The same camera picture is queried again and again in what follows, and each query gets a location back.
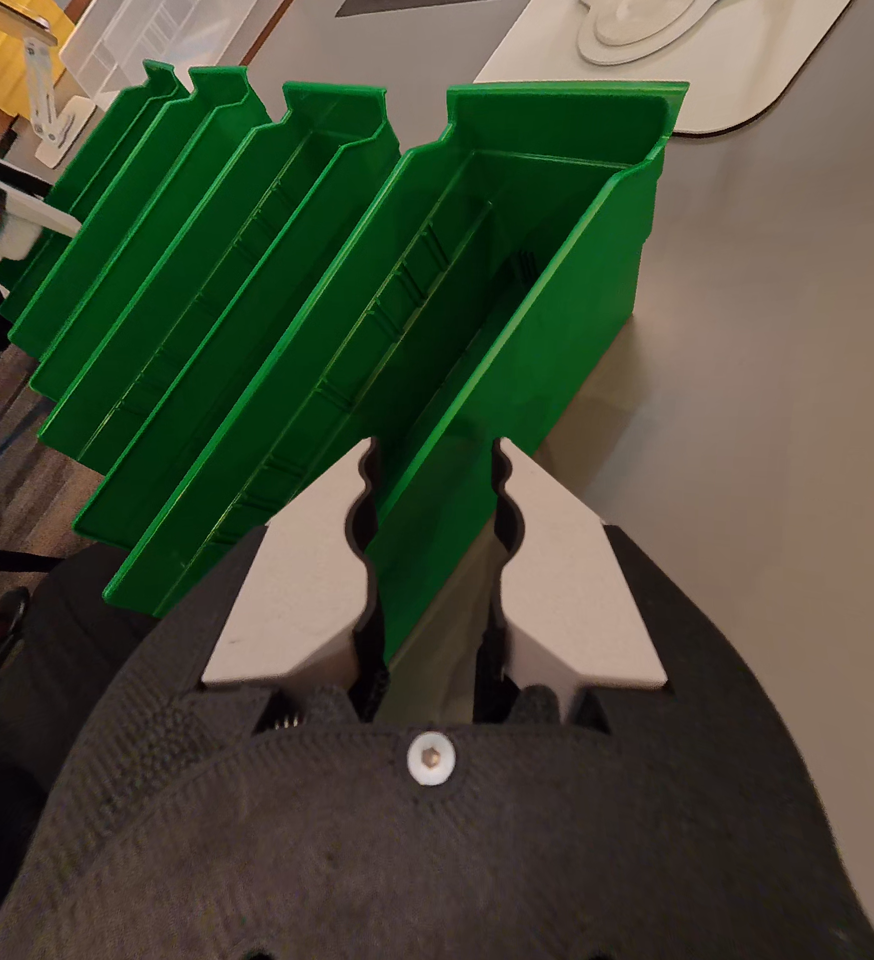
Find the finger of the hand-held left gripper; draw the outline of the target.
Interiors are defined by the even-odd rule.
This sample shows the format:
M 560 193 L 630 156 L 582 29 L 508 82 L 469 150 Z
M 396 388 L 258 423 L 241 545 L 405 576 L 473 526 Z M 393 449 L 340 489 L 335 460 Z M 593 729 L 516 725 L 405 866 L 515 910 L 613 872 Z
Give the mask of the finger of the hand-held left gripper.
M 47 202 L 51 186 L 0 159 L 0 259 L 26 258 L 46 234 L 71 239 L 81 222 Z

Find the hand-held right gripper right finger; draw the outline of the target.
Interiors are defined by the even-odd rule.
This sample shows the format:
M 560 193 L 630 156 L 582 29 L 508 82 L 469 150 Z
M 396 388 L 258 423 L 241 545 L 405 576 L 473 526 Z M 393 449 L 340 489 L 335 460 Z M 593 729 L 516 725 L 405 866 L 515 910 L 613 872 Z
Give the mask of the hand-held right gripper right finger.
M 482 639 L 482 708 L 544 687 L 560 710 L 588 690 L 665 689 L 668 677 L 598 513 L 509 438 L 491 450 L 493 533 L 505 550 Z

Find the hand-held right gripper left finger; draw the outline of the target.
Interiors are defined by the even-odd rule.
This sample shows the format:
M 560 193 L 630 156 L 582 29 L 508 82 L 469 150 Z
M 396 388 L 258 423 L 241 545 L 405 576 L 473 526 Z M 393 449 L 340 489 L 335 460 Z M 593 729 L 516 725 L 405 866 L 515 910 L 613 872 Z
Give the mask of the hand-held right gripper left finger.
M 382 608 L 367 554 L 379 473 L 378 441 L 362 438 L 268 521 L 204 687 L 357 691 L 382 665 Z

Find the green plastic bin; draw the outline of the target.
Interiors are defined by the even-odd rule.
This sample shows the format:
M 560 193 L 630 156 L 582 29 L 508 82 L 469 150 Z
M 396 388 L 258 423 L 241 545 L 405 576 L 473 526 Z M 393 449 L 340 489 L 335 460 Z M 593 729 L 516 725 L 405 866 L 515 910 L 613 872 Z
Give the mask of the green plastic bin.
M 172 66 L 150 59 L 143 66 L 144 83 L 116 96 L 59 176 L 47 197 L 51 207 L 85 221 L 159 110 L 187 95 Z M 0 259 L 0 286 L 7 291 L 0 313 L 9 324 L 16 322 L 70 243 L 71 238 L 43 229 L 23 259 Z
M 193 67 L 190 78 L 193 91 L 160 108 L 11 329 L 11 342 L 37 360 L 30 388 L 52 402 L 137 297 L 248 132 L 270 121 L 246 66 Z
M 44 422 L 47 447 L 101 477 L 82 538 L 140 541 L 399 159 L 383 87 L 283 95 Z
M 153 618 L 360 439 L 395 654 L 493 510 L 491 444 L 534 453 L 632 315 L 687 81 L 480 83 L 407 151 L 300 306 L 234 302 L 180 373 L 227 389 L 104 589 Z

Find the white desk lamp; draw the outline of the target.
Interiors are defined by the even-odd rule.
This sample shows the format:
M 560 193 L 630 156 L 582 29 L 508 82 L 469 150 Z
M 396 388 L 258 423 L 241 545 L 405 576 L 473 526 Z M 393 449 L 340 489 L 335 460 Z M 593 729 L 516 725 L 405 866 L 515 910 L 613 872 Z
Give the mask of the white desk lamp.
M 73 147 L 97 105 L 87 97 L 75 95 L 58 112 L 50 46 L 33 34 L 25 36 L 22 45 L 30 124 L 40 141 L 35 159 L 54 169 Z

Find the clear plastic bin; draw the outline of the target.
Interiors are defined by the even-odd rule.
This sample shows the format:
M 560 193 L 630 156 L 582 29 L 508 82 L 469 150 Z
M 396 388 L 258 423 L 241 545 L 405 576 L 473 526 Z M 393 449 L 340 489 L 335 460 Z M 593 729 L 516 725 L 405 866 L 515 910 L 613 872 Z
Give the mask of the clear plastic bin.
M 142 85 L 144 61 L 173 66 L 193 89 L 189 69 L 237 66 L 262 34 L 278 1 L 94 1 L 59 58 L 103 111 L 119 92 Z

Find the black round stand foot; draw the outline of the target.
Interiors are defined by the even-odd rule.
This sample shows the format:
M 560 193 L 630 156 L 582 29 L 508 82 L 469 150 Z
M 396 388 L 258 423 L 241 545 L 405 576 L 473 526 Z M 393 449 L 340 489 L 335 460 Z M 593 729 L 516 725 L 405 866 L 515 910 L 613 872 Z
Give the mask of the black round stand foot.
M 24 586 L 15 587 L 0 597 L 0 645 L 19 630 L 30 601 L 31 594 Z

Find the grey tape strip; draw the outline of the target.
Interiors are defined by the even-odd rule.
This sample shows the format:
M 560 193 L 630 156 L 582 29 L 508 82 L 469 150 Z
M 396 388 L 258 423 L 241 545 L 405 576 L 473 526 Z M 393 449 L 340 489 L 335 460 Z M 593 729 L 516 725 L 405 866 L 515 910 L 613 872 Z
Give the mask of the grey tape strip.
M 335 17 L 352 18 L 487 3 L 487 1 L 345 1 L 336 11 Z

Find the clear glass cup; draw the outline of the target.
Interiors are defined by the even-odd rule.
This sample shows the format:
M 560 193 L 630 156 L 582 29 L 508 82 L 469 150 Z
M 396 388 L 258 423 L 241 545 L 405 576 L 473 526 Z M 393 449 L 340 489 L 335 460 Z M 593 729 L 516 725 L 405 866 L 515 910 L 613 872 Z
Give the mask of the clear glass cup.
M 658 53 L 690 32 L 717 1 L 582 1 L 577 51 L 593 66 L 622 66 Z

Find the white square tray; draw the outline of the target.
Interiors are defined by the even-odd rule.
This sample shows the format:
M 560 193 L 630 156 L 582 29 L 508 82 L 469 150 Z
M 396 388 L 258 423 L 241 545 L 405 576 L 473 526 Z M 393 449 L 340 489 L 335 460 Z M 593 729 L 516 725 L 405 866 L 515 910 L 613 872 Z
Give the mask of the white square tray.
M 773 106 L 837 23 L 849 1 L 717 1 L 691 31 L 633 63 L 580 57 L 578 1 L 533 1 L 496 47 L 477 83 L 666 82 L 688 85 L 675 131 L 714 137 Z

